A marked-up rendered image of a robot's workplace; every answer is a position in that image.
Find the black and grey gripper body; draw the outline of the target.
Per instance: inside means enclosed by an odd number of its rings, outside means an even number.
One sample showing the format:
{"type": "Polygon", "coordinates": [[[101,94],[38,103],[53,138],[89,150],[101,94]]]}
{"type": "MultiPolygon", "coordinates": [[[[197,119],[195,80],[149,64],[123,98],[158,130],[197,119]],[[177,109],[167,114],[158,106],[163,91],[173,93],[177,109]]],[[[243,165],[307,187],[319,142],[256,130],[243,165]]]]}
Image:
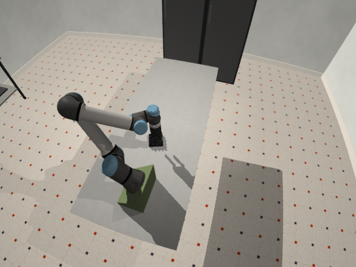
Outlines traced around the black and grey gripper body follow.
{"type": "Polygon", "coordinates": [[[149,123],[149,127],[150,127],[150,132],[151,132],[151,138],[154,139],[161,139],[162,138],[162,132],[161,132],[161,116],[160,116],[160,122],[158,124],[150,124],[149,123]]]}

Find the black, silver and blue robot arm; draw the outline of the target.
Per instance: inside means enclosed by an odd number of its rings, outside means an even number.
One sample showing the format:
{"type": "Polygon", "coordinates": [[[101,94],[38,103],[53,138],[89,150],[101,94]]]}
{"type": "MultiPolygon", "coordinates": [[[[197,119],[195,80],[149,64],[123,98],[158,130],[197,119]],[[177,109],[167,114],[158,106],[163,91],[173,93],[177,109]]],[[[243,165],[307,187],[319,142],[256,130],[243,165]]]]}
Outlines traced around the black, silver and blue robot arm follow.
{"type": "Polygon", "coordinates": [[[148,130],[148,122],[153,125],[160,122],[158,106],[149,105],[145,111],[124,115],[86,106],[82,96],[72,92],[58,101],[57,110],[62,117],[76,121],[100,150],[100,155],[104,158],[101,172],[123,185],[127,192],[136,193],[144,183],[145,173],[124,163],[123,150],[110,142],[97,123],[143,135],[148,130]]]}

